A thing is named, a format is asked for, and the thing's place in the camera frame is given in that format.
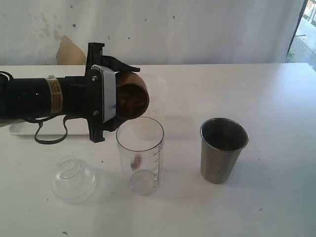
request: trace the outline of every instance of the clear plastic dome lid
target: clear plastic dome lid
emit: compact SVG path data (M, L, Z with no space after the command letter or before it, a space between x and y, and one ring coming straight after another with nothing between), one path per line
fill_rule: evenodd
M51 186L58 199L67 204L77 204L92 195L97 179L87 162L66 156L58 161Z

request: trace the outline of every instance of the white table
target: white table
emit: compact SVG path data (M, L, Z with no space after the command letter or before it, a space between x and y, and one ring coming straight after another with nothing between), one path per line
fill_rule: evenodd
M121 180L115 134L54 146L0 129L0 236L316 236L316 73L307 64L141 66L166 80L162 183L151 197ZM84 66L0 67L15 77L82 75ZM227 183L200 175L203 121L228 117L248 131ZM97 169L79 205L51 192L55 165L74 154Z

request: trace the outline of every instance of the metal tumbler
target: metal tumbler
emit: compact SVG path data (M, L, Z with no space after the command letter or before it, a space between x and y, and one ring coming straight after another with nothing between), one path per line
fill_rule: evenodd
M228 118L212 118L201 126L201 174L213 184L225 183L241 150L248 143L246 130Z

